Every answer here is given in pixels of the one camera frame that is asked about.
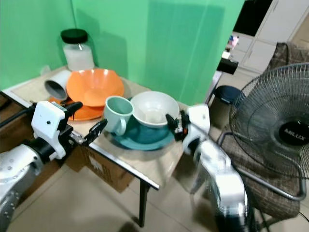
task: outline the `green wall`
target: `green wall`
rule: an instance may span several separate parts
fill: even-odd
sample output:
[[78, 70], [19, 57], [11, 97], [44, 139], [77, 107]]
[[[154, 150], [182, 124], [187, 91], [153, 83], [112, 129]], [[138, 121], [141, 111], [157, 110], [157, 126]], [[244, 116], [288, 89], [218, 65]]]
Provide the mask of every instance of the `green wall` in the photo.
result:
[[243, 1], [72, 0], [72, 15], [68, 0], [2, 0], [1, 88], [45, 64], [63, 65], [59, 33], [75, 19], [99, 67], [184, 103], [202, 102]]
[[1, 0], [0, 89], [65, 65], [60, 31], [72, 27], [71, 0]]
[[243, 0], [74, 0], [95, 63], [187, 104], [202, 102]]

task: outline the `table leg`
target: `table leg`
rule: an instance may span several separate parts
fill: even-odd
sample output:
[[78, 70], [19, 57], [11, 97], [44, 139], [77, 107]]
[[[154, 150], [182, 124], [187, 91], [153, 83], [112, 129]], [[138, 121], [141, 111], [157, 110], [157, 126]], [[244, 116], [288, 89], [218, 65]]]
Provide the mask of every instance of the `table leg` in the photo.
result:
[[145, 212], [147, 204], [147, 194], [150, 186], [143, 180], [140, 180], [140, 227], [144, 227], [145, 224]]

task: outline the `orange bowl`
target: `orange bowl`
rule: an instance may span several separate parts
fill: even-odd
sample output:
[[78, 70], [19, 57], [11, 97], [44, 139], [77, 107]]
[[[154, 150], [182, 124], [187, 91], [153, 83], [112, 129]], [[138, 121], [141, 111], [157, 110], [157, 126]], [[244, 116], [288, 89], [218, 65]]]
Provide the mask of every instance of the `orange bowl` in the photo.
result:
[[113, 70], [90, 69], [72, 72], [67, 93], [74, 102], [87, 106], [104, 106], [111, 95], [123, 96], [124, 85]]

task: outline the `table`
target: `table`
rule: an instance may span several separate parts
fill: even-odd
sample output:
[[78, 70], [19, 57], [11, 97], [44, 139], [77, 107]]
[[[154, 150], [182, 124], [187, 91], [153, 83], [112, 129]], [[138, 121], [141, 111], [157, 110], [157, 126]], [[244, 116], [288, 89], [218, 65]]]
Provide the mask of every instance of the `table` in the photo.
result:
[[[49, 94], [44, 88], [45, 80], [64, 69], [66, 67], [61, 67], [38, 78], [5, 89], [2, 92], [24, 107], [29, 107], [32, 101], [48, 100]], [[130, 98], [140, 92], [149, 90], [124, 78], [122, 78], [122, 81], [125, 87], [125, 98]], [[179, 104], [181, 109], [186, 108], [184, 104]], [[95, 119], [83, 122], [69, 121], [69, 124], [74, 128], [75, 133], [85, 136], [88, 134], [89, 129], [99, 120]], [[173, 141], [164, 148], [156, 151], [129, 150], [112, 143], [112, 137], [109, 133], [102, 133], [89, 146], [140, 180], [139, 226], [143, 227], [147, 193], [150, 188], [159, 190], [168, 182], [183, 154], [182, 143]]]

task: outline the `cardboard box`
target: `cardboard box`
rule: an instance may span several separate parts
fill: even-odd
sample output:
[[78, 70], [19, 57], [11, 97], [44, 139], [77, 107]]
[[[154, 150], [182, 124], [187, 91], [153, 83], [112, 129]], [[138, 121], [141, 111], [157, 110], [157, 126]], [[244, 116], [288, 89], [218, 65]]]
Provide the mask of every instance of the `cardboard box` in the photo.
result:
[[[7, 99], [0, 96], [0, 105], [4, 104]], [[15, 113], [23, 110], [21, 106], [12, 102], [0, 111], [0, 121], [4, 121]], [[31, 117], [23, 115], [9, 124], [0, 128], [0, 153], [9, 151], [20, 145], [24, 140], [32, 140], [33, 130], [31, 127]], [[46, 180], [48, 180], [58, 169], [60, 164], [57, 160], [44, 165], [42, 172], [37, 176], [30, 188], [21, 196], [19, 203], [22, 203], [36, 189], [38, 189]]]
[[134, 176], [89, 147], [82, 147], [86, 166], [116, 191], [122, 192]]
[[67, 156], [65, 164], [76, 172], [79, 172], [86, 165], [85, 157], [83, 155], [81, 146], [77, 146], [76, 148], [74, 148], [71, 154]]

